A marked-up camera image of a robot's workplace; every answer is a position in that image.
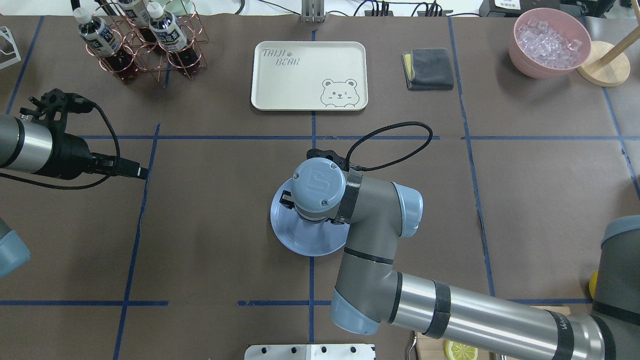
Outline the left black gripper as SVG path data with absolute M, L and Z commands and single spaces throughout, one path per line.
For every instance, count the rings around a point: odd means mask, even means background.
M 148 169 L 126 158 L 93 153 L 87 142 L 63 131 L 52 131 L 52 152 L 47 160 L 47 176 L 73 180 L 82 173 L 148 179 Z

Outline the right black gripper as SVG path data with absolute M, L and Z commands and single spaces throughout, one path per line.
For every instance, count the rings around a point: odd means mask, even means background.
M 289 190 L 284 189 L 281 192 L 278 202 L 286 209 L 295 209 L 295 201 L 293 199 L 292 193 Z

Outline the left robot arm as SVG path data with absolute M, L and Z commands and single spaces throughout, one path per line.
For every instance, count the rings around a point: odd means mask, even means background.
M 83 173 L 147 180 L 148 170 L 139 162 L 118 155 L 89 150 L 87 142 L 52 125 L 36 124 L 9 115 L 1 116 L 1 168 L 60 180 Z

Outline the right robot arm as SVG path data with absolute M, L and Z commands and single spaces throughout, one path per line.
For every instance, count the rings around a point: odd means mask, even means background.
M 596 237 L 605 215 L 638 210 L 637 196 L 611 184 L 517 174 L 481 176 L 489 201 L 486 249 L 498 290 L 469 291 L 426 271 L 439 266 L 474 287 L 489 278 L 473 268 L 479 239 L 459 240 L 464 221 L 428 209 L 423 191 L 364 175 L 336 156 L 308 158 L 283 185 L 281 207 L 301 230 L 336 225 L 342 262 L 331 317 L 339 328 L 375 334 L 382 324 L 462 342 L 521 360 L 639 358 L 639 216 L 624 216 Z

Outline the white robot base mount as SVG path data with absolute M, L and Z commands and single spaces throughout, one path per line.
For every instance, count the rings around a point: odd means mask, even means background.
M 248 347 L 245 360 L 375 360 L 374 344 L 256 344 Z

